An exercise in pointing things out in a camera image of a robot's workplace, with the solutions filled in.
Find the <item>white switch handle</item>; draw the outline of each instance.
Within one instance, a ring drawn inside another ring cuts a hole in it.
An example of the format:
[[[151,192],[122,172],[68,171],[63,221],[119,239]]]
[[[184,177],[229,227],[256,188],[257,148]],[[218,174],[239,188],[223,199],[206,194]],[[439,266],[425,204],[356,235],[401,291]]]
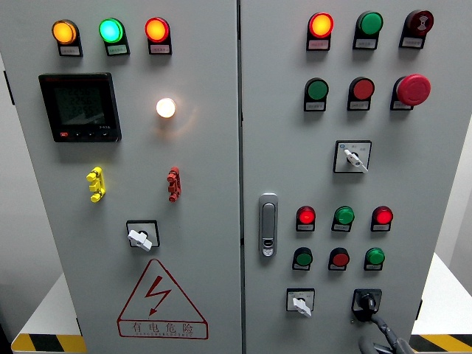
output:
[[[344,153],[347,156],[347,160],[351,163],[352,166],[360,168],[362,173],[368,173],[369,170],[365,167],[364,163],[348,149],[344,150]]]
[[[128,239],[145,251],[150,251],[150,248],[153,246],[153,243],[148,240],[148,236],[144,232],[136,232],[131,230]]]
[[[300,312],[302,315],[311,317],[311,310],[310,308],[305,304],[305,301],[303,300],[298,300],[294,298],[294,306],[298,312]]]

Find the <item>warning sign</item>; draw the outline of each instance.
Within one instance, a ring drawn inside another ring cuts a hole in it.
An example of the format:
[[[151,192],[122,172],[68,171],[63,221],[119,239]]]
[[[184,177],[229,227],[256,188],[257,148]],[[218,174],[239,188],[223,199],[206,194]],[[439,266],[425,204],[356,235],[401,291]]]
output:
[[[150,260],[117,320],[121,337],[208,339],[208,323],[169,271]]]

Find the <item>digital power meter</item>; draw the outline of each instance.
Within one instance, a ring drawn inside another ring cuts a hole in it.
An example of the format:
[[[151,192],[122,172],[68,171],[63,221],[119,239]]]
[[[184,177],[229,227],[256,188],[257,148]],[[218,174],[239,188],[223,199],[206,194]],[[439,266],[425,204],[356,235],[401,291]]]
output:
[[[39,76],[55,142],[118,142],[117,104],[109,72]]]

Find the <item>green indicator light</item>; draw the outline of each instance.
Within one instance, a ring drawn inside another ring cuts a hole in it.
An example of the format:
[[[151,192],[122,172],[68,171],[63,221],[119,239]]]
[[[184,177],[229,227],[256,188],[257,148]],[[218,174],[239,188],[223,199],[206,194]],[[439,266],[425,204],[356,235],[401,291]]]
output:
[[[107,43],[119,42],[123,37],[123,25],[114,18],[107,18],[100,23],[100,35]]]
[[[380,13],[367,13],[362,17],[359,27],[366,35],[374,35],[380,32],[383,25],[384,20]]]
[[[354,221],[354,211],[350,206],[342,206],[336,210],[334,218],[341,225],[348,225]]]
[[[308,253],[302,253],[296,256],[296,262],[303,267],[309,266],[312,260],[313,258]]]
[[[382,249],[370,249],[367,251],[367,261],[374,266],[381,264],[385,260],[385,254]]]
[[[308,86],[308,96],[313,100],[320,100],[327,95],[327,84],[324,81],[313,81]]]

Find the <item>indicator light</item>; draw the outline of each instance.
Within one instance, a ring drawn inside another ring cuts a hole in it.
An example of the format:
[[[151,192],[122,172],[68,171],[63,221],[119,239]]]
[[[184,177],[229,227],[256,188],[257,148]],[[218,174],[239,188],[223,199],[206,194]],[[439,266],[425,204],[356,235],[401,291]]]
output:
[[[308,22],[307,51],[330,50],[333,17],[329,13],[315,13]]]
[[[365,271],[381,271],[384,266],[385,254],[380,248],[369,249],[364,259]]]
[[[326,111],[327,94],[330,91],[326,81],[319,77],[310,79],[305,85],[303,110]]]
[[[150,55],[171,55],[172,41],[167,21],[160,17],[147,20],[145,25],[147,49]]]
[[[313,255],[311,250],[307,247],[300,247],[294,252],[292,269],[295,271],[309,271],[312,262]]]
[[[433,28],[434,16],[426,10],[411,12],[405,19],[400,38],[400,48],[422,49],[426,34]]]
[[[156,111],[162,118],[171,118],[176,112],[176,103],[171,98],[163,98],[157,102]]]
[[[393,220],[393,212],[387,206],[379,206],[372,213],[372,224],[370,230],[373,232],[390,231]]]
[[[150,41],[160,43],[169,36],[169,24],[159,17],[150,18],[146,22],[145,33]]]
[[[123,38],[123,25],[115,18],[107,18],[100,23],[100,35],[107,43],[116,43]]]
[[[328,269],[330,271],[345,271],[347,269],[347,264],[350,261],[349,254],[347,250],[338,247],[330,253],[330,262],[328,263]]]
[[[315,231],[315,210],[311,206],[302,206],[296,212],[297,231]]]
[[[393,87],[390,109],[392,111],[410,111],[416,105],[425,102],[431,93],[431,83],[421,74],[401,77]]]
[[[120,21],[115,18],[106,18],[100,22],[99,33],[108,56],[130,54],[125,27]]]
[[[60,44],[71,44],[77,39],[77,29],[71,21],[60,20],[52,25],[52,35]]]
[[[378,35],[383,25],[384,19],[380,13],[362,13],[355,24],[353,49],[377,49]]]
[[[367,77],[357,77],[349,86],[349,96],[347,98],[348,111],[368,111],[370,101],[374,94],[374,82]]]
[[[82,57],[79,29],[70,20],[56,21],[51,28],[52,36],[58,42],[60,56]]]
[[[334,28],[334,20],[329,13],[315,13],[310,19],[310,32],[317,38],[326,38]]]
[[[354,211],[350,206],[341,206],[334,212],[331,231],[350,232],[354,221]]]

